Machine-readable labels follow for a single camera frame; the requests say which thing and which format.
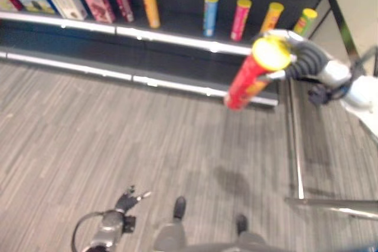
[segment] metal shelf edge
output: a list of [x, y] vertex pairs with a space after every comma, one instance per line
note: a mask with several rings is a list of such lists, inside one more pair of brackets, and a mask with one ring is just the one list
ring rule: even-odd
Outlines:
[[250, 47], [241, 44], [229, 44], [218, 41], [202, 40], [200, 38], [174, 35], [167, 32], [148, 31], [135, 27], [125, 27], [115, 24], [101, 24], [94, 21], [76, 21], [48, 15], [34, 15], [23, 12], [0, 11], [0, 19], [10, 21], [33, 22], [45, 25], [56, 25], [62, 28], [77, 28], [87, 31], [104, 32], [107, 34], [134, 37], [137, 40], [158, 41], [169, 44], [198, 48], [212, 53], [227, 53], [234, 55], [249, 55]]
[[[69, 62], [63, 62], [58, 60], [51, 60], [47, 58], [41, 58], [36, 56], [29, 56], [19, 53], [6, 53], [0, 51], [0, 57], [10, 60], [18, 60], [26, 63], [35, 64], [37, 66], [49, 66], [71, 71], [79, 71], [85, 74], [95, 74], [102, 77], [116, 78], [125, 81], [132, 81], [134, 83], [145, 84], [151, 87], [163, 87], [174, 90], [189, 91], [192, 93], [202, 94], [210, 97], [224, 97], [226, 92], [223, 90], [216, 90], [209, 87], [200, 87], [189, 84], [182, 84], [173, 81], [159, 80], [155, 78], [139, 76], [137, 74], [126, 74], [121, 72], [110, 71], [102, 68], [93, 68], [89, 66], [83, 66], [80, 64], [74, 64]], [[278, 100], [269, 99], [265, 97], [256, 96], [251, 100], [252, 103], [264, 104], [267, 106], [277, 106]]]

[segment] yellow can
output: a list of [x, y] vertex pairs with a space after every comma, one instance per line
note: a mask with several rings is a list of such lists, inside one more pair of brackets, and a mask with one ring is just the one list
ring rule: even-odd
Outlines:
[[159, 10], [156, 0], [143, 0], [146, 14], [151, 28], [160, 27]]
[[304, 35], [317, 16], [318, 13], [315, 10], [310, 8], [303, 9], [302, 15], [295, 24], [293, 31], [298, 35]]
[[274, 29], [283, 10], [284, 6], [281, 3], [271, 2], [269, 4], [269, 9], [266, 13], [265, 19], [262, 23], [260, 32], [266, 32], [268, 30]]

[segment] bottom shelf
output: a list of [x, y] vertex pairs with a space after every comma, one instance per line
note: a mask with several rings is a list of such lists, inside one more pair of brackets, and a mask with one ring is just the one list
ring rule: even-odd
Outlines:
[[[112, 71], [103, 69], [101, 66], [97, 66], [98, 63], [95, 62], [77, 59], [74, 60], [73, 58], [64, 58], [57, 55], [17, 50], [14, 48], [0, 47], [0, 58], [32, 64], [34, 66], [59, 68], [67, 71], [75, 71], [116, 80], [124, 80], [151, 87], [188, 91], [208, 97], [223, 98], [227, 93], [227, 86], [222, 84], [204, 83], [153, 72], [147, 74], [132, 69], [129, 70], [130, 73]], [[254, 97], [251, 100], [251, 103], [274, 107], [278, 105], [278, 95], [273, 92], [263, 91], [261, 94]]]
[[[71, 31], [0, 28], [0, 57], [50, 68], [125, 80], [152, 87], [223, 97], [243, 57], [221, 55], [166, 44]], [[278, 85], [252, 99], [278, 104]]]

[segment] black shelving unit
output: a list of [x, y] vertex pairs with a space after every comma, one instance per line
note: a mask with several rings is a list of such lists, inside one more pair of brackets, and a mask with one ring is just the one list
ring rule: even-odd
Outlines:
[[[90, 17], [71, 21], [42, 14], [0, 12], [0, 55], [18, 60], [33, 57], [29, 60], [33, 64], [38, 64], [40, 57], [45, 63], [76, 64], [74, 69], [85, 73], [97, 70], [95, 73], [103, 76], [127, 74], [136, 83], [223, 96], [249, 53], [251, 38], [258, 33], [272, 1], [285, 6], [278, 28], [290, 29], [303, 8], [316, 7], [320, 0], [252, 0], [243, 41], [239, 43], [229, 39], [236, 0], [220, 0], [216, 33], [211, 38], [202, 36], [203, 0], [158, 0], [162, 25], [157, 30], [149, 28], [142, 0], [132, 0], [136, 21], [131, 25], [123, 22], [115, 0], [110, 3], [118, 20], [112, 25], [94, 22]], [[255, 102], [277, 105], [277, 85], [270, 85]]]

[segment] floor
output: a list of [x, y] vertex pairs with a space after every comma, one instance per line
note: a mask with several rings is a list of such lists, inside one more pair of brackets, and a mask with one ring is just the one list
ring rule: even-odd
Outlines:
[[[297, 85], [307, 196], [376, 199], [376, 145], [338, 104], [302, 102], [305, 91]], [[0, 147], [0, 251], [70, 251], [76, 221], [112, 208], [131, 184], [153, 195], [133, 209], [136, 231], [118, 251], [151, 251], [179, 195], [192, 244], [233, 241], [239, 212], [289, 250], [378, 240], [378, 222], [285, 203], [284, 99], [275, 110], [231, 112], [216, 99], [2, 62]], [[96, 223], [79, 231], [81, 248]]]

